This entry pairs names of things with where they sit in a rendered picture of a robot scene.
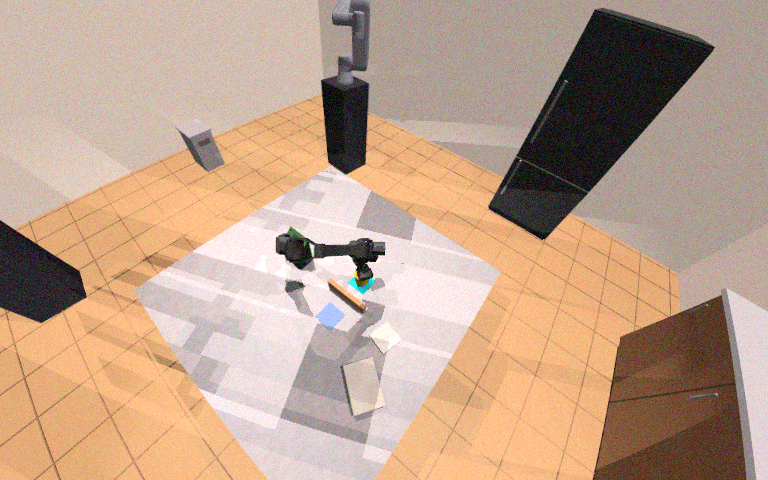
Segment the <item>beige flat square block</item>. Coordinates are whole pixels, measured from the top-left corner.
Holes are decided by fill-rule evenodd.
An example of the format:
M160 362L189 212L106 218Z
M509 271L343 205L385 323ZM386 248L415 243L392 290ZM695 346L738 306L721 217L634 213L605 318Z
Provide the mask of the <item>beige flat square block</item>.
M353 417L385 406L373 358L343 366Z

